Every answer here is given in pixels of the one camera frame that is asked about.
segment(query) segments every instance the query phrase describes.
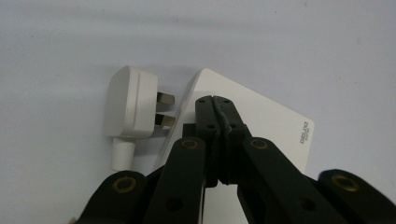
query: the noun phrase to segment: power adapter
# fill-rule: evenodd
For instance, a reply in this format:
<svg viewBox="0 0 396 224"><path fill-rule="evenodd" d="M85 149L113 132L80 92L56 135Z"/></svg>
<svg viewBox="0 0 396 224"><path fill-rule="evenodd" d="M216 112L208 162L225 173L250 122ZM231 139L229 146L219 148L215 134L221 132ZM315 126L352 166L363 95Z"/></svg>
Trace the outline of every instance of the power adapter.
<svg viewBox="0 0 396 224"><path fill-rule="evenodd" d="M173 105L175 96L158 92L158 76L124 66L110 80L105 134L114 137L111 168L131 170L134 140L148 138L154 125L172 126L175 118L156 114L156 104Z"/></svg>

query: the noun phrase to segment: white backdrop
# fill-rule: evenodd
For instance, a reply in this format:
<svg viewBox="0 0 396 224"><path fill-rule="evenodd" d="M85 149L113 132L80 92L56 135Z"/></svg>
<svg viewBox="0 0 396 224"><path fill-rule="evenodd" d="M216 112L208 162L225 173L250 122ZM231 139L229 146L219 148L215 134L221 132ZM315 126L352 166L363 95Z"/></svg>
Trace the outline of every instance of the white backdrop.
<svg viewBox="0 0 396 224"><path fill-rule="evenodd" d="M80 215L111 174L106 88L126 64L178 100L207 67L311 118L307 175L345 169L396 202L395 22L395 1L1 1L1 223Z"/></svg>

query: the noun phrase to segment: mounting hole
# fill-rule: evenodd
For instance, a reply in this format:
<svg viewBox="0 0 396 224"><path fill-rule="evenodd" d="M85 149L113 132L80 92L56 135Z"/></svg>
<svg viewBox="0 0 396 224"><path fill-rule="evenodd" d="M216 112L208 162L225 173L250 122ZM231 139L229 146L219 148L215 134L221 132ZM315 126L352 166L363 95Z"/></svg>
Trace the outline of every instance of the mounting hole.
<svg viewBox="0 0 396 224"><path fill-rule="evenodd" d="M306 211L314 211L317 206L308 198L300 198L298 204Z"/></svg>
<svg viewBox="0 0 396 224"><path fill-rule="evenodd" d="M128 193L136 187L136 180L131 176L121 177L114 181L112 187L117 193Z"/></svg>
<svg viewBox="0 0 396 224"><path fill-rule="evenodd" d="M355 180L353 180L345 175L333 175L332 182L338 188L344 189L349 192L355 192L359 189L358 183L356 183Z"/></svg>
<svg viewBox="0 0 396 224"><path fill-rule="evenodd" d="M166 201L165 207L169 212L177 212L183 208L183 202L179 198L169 199Z"/></svg>

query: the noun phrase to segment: plug prong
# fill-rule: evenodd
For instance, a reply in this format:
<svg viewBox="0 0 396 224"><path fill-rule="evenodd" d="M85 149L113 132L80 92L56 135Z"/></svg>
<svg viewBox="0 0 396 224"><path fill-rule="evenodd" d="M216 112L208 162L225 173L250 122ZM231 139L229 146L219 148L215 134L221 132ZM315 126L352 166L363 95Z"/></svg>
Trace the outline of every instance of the plug prong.
<svg viewBox="0 0 396 224"><path fill-rule="evenodd" d="M155 125L172 127L175 124L176 119L171 116L155 114Z"/></svg>
<svg viewBox="0 0 396 224"><path fill-rule="evenodd" d="M163 92L157 92L157 102L166 105L174 105L175 96Z"/></svg>

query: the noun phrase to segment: white power adapter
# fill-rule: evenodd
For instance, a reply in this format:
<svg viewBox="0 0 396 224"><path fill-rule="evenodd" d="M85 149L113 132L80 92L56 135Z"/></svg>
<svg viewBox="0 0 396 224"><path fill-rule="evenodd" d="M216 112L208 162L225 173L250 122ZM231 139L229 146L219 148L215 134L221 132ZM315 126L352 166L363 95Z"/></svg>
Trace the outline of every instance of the white power adapter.
<svg viewBox="0 0 396 224"><path fill-rule="evenodd" d="M158 76L124 66L110 80L105 134L114 137L111 168L131 170L134 140L148 138L154 125L172 126L175 118L156 114L157 102L172 105L175 96L157 92Z"/></svg>

